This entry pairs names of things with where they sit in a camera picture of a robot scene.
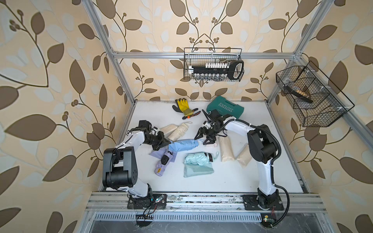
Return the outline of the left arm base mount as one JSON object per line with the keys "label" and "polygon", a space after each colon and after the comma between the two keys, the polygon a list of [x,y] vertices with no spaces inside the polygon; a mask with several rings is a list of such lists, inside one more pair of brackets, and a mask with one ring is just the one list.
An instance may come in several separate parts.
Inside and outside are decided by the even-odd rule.
{"label": "left arm base mount", "polygon": [[137,197],[129,194],[129,200],[127,208],[131,210],[145,210],[145,209],[165,209],[167,205],[167,194],[154,194],[152,191],[148,191],[146,197]]}

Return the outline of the mint green umbrella sleeve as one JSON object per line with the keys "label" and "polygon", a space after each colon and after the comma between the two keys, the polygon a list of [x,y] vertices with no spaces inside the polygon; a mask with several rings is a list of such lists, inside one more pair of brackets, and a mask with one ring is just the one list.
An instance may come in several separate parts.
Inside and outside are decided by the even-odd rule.
{"label": "mint green umbrella sleeve", "polygon": [[185,164],[184,167],[184,178],[201,176],[201,175],[210,175],[214,173],[214,169],[211,164],[206,164],[203,166],[194,165],[194,164]]}

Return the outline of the beige sleeved umbrella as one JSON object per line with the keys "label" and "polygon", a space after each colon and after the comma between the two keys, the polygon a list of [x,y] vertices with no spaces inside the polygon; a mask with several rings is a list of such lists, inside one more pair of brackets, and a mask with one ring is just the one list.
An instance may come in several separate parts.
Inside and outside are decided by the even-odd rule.
{"label": "beige sleeved umbrella", "polygon": [[163,128],[160,128],[160,131],[163,132],[165,137],[168,137],[170,134],[172,134],[176,129],[178,128],[175,124],[167,125]]}

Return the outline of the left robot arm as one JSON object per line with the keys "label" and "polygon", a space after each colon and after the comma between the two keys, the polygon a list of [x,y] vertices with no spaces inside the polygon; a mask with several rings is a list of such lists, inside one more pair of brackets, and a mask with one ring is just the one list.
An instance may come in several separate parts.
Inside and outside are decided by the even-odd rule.
{"label": "left robot arm", "polygon": [[149,121],[139,121],[138,127],[129,130],[123,142],[104,151],[102,183],[105,188],[127,192],[135,199],[153,197],[150,185],[138,175],[135,152],[143,144],[159,150],[171,142]]}

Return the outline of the pink sleeved umbrella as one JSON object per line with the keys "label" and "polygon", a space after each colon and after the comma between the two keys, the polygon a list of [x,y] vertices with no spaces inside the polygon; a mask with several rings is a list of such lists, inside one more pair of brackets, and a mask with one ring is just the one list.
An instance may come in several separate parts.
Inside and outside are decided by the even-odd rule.
{"label": "pink sleeved umbrella", "polygon": [[218,146],[217,142],[207,145],[207,147],[214,147],[214,148],[216,148],[217,146]]}

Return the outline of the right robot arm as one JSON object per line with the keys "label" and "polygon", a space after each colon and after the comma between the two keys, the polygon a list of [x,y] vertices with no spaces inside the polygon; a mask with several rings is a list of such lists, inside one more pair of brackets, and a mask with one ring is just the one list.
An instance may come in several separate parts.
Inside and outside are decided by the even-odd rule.
{"label": "right robot arm", "polygon": [[269,197],[277,191],[274,180],[274,161],[281,155],[281,146],[267,125],[255,126],[229,114],[222,116],[217,110],[207,113],[195,140],[205,137],[204,145],[214,144],[220,132],[227,130],[247,137],[250,154],[257,161],[259,174],[258,194]]}

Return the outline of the purple umbrella sleeve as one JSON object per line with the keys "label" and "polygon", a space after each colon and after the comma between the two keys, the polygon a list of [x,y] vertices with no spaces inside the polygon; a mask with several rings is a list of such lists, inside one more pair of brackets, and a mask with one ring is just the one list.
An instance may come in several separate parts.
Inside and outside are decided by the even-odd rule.
{"label": "purple umbrella sleeve", "polygon": [[176,160],[177,152],[175,152],[175,151],[170,151],[170,150],[168,150],[168,149],[166,149],[166,148],[161,148],[160,150],[154,150],[154,151],[152,151],[149,155],[152,156],[152,157],[155,157],[155,158],[161,159],[162,156],[163,156],[166,152],[171,152],[171,154],[173,155],[173,157],[171,158],[171,162],[174,163],[175,160]]}

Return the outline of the blue sleeved umbrella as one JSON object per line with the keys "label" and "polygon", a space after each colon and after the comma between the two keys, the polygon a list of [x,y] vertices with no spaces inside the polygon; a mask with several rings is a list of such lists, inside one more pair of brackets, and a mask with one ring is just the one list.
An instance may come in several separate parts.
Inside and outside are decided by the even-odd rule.
{"label": "blue sleeved umbrella", "polygon": [[169,145],[169,151],[171,152],[180,152],[180,151],[189,151],[199,146],[198,140],[193,139],[184,139],[171,143]]}

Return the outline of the purple umbrella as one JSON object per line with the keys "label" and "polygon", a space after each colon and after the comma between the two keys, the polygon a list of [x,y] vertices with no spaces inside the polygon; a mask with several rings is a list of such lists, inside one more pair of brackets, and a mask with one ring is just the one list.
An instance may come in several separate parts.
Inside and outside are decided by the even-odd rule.
{"label": "purple umbrella", "polygon": [[161,159],[156,164],[156,167],[155,167],[155,170],[154,170],[154,173],[157,176],[159,176],[159,177],[163,176],[163,174],[166,170],[166,167],[173,161],[174,154],[175,154],[175,152],[173,152],[173,151],[170,151],[170,150],[165,151],[165,153],[162,155]]}

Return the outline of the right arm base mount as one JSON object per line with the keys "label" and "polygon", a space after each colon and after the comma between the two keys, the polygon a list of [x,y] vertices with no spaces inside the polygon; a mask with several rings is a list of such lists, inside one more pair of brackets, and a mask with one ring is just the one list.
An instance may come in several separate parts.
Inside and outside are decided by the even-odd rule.
{"label": "right arm base mount", "polygon": [[283,211],[284,206],[279,195],[278,189],[271,195],[265,195],[262,191],[258,189],[258,194],[256,195],[242,195],[244,208],[247,211],[252,210],[263,210],[263,211]]}

